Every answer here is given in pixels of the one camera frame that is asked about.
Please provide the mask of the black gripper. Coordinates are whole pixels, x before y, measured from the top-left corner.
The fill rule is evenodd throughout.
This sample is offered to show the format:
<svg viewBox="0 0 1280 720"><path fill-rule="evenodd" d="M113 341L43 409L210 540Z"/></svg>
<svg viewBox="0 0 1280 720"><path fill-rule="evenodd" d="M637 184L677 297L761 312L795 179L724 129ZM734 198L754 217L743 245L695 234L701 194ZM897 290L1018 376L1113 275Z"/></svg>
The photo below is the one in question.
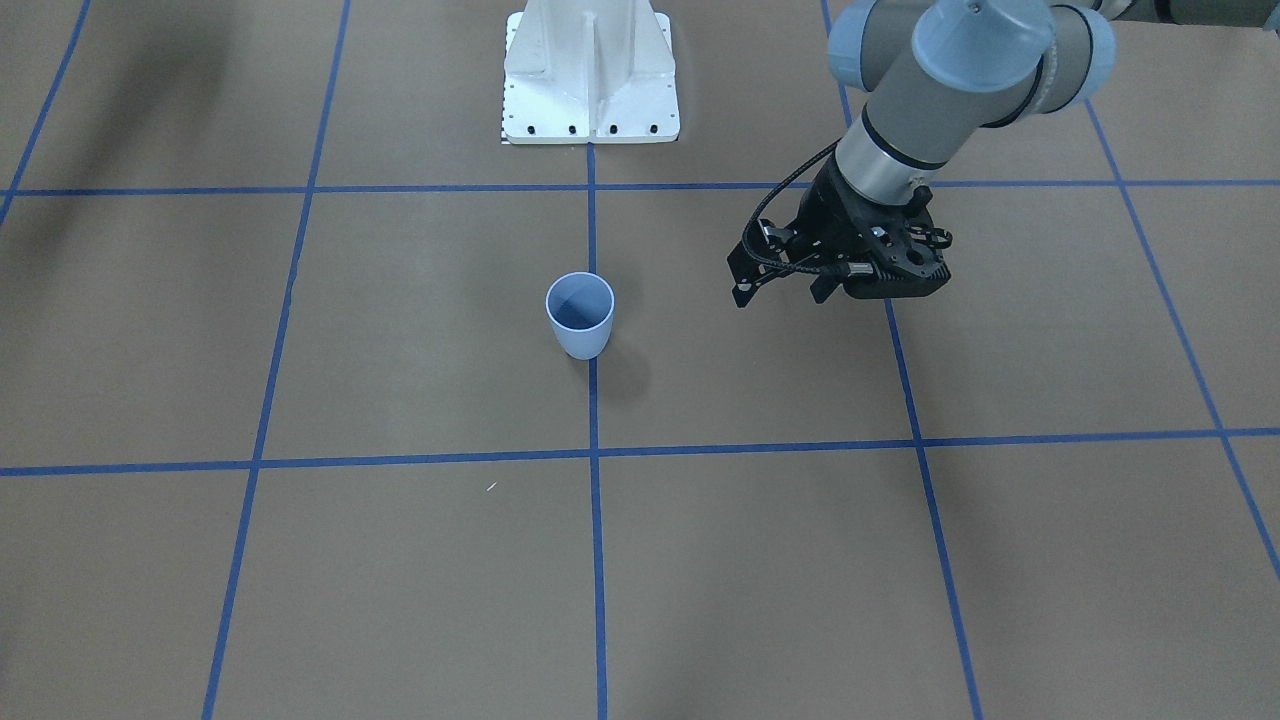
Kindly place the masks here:
<svg viewBox="0 0 1280 720"><path fill-rule="evenodd" d="M809 292L824 304L846 281L905 281L906 208L860 195L832 155L815 155L781 181L771 201L817 163L820 169L786 225L760 219L760 238L744 236L727 256L736 307L746 307L764 284L791 274L813 275Z"/></svg>

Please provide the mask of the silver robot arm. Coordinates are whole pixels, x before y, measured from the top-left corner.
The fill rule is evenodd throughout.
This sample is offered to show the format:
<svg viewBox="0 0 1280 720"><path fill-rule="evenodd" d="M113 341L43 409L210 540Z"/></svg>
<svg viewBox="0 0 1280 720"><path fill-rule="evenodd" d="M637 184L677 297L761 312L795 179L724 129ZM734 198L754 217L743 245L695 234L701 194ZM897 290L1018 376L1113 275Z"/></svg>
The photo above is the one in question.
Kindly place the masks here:
<svg viewBox="0 0 1280 720"><path fill-rule="evenodd" d="M1112 73L1114 22L1277 28L1275 1L855 1L828 67L865 101L844 137L803 164L814 178L785 225L756 209L727 258L733 301L788 275L822 304L915 299L951 278L952 234L931 182L979 129L1085 101Z"/></svg>

